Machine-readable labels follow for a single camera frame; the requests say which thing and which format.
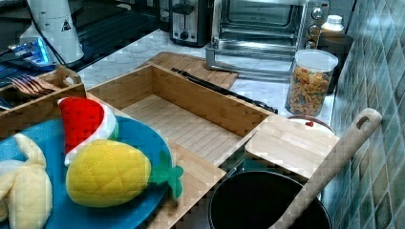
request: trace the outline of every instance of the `bamboo cutting board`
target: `bamboo cutting board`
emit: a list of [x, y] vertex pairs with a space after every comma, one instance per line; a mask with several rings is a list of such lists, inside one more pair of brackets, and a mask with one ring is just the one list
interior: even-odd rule
[[269, 115], [257, 129], [245, 146], [246, 155], [304, 179], [312, 176], [339, 140], [276, 114]]
[[167, 70], [172, 68], [183, 70], [225, 89], [230, 89], [239, 75], [238, 73], [208, 70], [205, 67], [204, 58], [173, 52], [160, 52], [139, 67], [147, 65], [147, 63], [154, 63]]

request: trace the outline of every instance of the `glass jar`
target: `glass jar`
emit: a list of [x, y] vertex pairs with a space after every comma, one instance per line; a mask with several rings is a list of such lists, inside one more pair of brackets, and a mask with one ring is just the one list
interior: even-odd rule
[[301, 50], [295, 54], [286, 109], [295, 115], [318, 116], [327, 95], [336, 56], [318, 50]]

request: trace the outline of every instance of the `green pineapple leaves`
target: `green pineapple leaves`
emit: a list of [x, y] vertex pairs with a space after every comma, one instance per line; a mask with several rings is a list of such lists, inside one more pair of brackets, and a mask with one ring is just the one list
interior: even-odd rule
[[165, 152], [160, 152], [159, 158], [160, 164], [152, 168], [149, 182], [161, 185], [167, 181], [172, 189], [172, 197], [178, 198], [182, 193], [180, 177], [183, 174], [183, 169], [180, 166], [171, 168], [170, 157]]

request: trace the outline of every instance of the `appliance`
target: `appliance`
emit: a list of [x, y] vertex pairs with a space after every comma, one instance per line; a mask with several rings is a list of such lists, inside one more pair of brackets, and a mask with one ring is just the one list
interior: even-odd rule
[[170, 0], [170, 39], [176, 44], [202, 47], [209, 41], [211, 0]]
[[329, 11], [328, 0], [215, 0], [207, 67], [287, 81], [295, 53], [316, 49]]
[[39, 54], [26, 60], [35, 66], [45, 67], [80, 59], [84, 53], [72, 23], [68, 0], [27, 2], [32, 25], [20, 36], [19, 46], [31, 44], [30, 47], [38, 47]]

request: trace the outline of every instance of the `cord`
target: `cord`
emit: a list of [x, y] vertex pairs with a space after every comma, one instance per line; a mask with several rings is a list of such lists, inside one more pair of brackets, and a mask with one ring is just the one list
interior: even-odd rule
[[4, 51], [1, 51], [1, 52], [0, 52], [0, 56], [5, 55], [5, 54], [10, 53], [10, 52], [11, 52], [11, 50], [4, 50]]
[[15, 58], [7, 59], [7, 60], [0, 60], [0, 63], [9, 62], [9, 61], [12, 61], [12, 60], [24, 59], [24, 58], [27, 58], [27, 57], [30, 57], [30, 56], [33, 56], [33, 53], [32, 52], [27, 52], [27, 53], [22, 54], [21, 56], [15, 57]]
[[42, 39], [45, 41], [45, 43], [48, 45], [48, 47], [51, 49], [51, 51], [53, 52], [54, 56], [56, 57], [56, 59], [59, 61], [60, 64], [66, 66], [66, 62], [65, 60], [62, 58], [62, 56], [56, 51], [56, 49], [53, 47], [53, 45], [51, 45], [51, 43], [48, 41], [48, 39], [45, 37], [45, 35], [42, 33], [42, 31], [40, 30], [38, 24], [35, 21], [35, 18], [32, 15], [32, 11], [30, 8], [30, 4], [28, 4], [27, 2], [27, 9], [28, 9], [28, 13], [30, 14], [33, 26], [36, 28], [36, 30], [38, 31], [39, 35], [42, 37]]

